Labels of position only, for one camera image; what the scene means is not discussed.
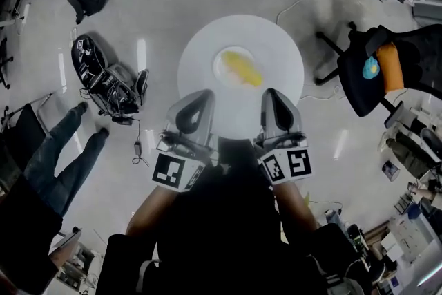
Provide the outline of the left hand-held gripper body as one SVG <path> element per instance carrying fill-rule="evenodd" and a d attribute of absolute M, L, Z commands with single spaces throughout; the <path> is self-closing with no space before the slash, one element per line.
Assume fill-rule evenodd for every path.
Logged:
<path fill-rule="evenodd" d="M 165 131 L 155 149 L 152 182 L 176 192 L 189 191 L 207 166 L 218 163 L 213 138 L 205 146 Z"/>

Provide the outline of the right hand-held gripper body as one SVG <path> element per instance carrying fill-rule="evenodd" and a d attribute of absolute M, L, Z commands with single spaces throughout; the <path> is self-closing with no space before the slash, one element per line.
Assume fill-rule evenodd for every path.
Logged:
<path fill-rule="evenodd" d="M 293 182 L 313 175 L 307 138 L 304 133 L 264 139 L 260 134 L 253 145 L 260 170 L 272 185 Z"/>

